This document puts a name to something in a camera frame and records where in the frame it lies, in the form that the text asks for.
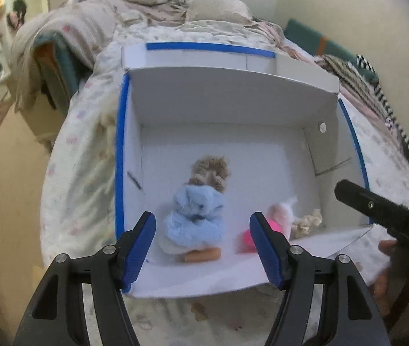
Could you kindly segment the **person's right hand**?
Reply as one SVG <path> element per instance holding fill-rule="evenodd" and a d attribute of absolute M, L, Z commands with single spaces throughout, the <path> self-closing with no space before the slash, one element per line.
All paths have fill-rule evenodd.
<path fill-rule="evenodd" d="M 378 245 L 378 249 L 383 254 L 391 256 L 396 250 L 397 245 L 398 242 L 396 240 L 382 240 Z M 394 272 L 395 268 L 396 264 L 389 262 L 388 267 L 380 272 L 374 282 L 374 300 L 382 316 L 388 315 L 393 306 L 393 302 L 388 294 L 388 288 L 391 282 L 391 272 Z"/>

